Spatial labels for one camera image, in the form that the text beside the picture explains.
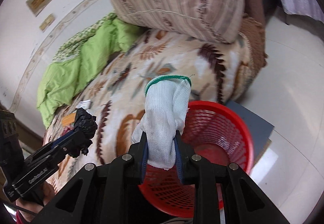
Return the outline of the person left hand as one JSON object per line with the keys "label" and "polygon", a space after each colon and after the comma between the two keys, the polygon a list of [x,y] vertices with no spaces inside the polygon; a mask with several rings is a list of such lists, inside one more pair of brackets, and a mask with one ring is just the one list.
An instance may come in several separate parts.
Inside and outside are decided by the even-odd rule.
{"label": "person left hand", "polygon": [[[53,186],[49,184],[47,181],[43,183],[43,193],[44,193],[43,204],[47,205],[55,196]],[[38,214],[43,209],[43,206],[33,202],[24,201],[21,198],[19,198],[15,202],[15,204],[18,207],[33,212],[34,214]],[[35,216],[28,212],[24,212],[22,210],[17,210],[16,212],[16,223],[30,223],[34,218]]]}

